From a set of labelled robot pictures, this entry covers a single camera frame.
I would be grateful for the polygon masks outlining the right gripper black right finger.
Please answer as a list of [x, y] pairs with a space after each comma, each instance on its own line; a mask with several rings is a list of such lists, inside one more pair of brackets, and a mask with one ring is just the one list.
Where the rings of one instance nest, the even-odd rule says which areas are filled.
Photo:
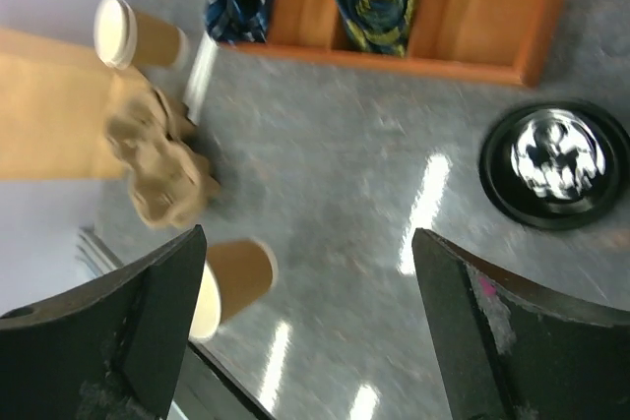
[[418, 229], [412, 255], [455, 419], [626, 419], [629, 314]]

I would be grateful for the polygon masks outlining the brown paper coffee cup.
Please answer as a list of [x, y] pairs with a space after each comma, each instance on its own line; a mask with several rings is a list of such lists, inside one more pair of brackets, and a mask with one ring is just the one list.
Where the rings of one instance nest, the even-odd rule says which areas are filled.
[[274, 288], [277, 258], [256, 239], [227, 241], [208, 247], [189, 339], [203, 343], [219, 326]]

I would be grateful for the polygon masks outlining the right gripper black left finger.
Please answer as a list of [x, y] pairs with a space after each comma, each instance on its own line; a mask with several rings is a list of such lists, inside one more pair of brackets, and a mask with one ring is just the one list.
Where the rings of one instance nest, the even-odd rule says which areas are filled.
[[4, 419], [164, 419], [201, 284], [201, 226], [1, 318]]

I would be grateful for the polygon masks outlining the pulp cardboard cup carrier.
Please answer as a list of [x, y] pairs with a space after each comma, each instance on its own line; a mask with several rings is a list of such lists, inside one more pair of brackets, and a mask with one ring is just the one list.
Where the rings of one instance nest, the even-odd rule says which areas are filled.
[[147, 226], [184, 228], [220, 192], [210, 161], [185, 143], [195, 133], [186, 105], [153, 86], [128, 95], [107, 119], [105, 137]]

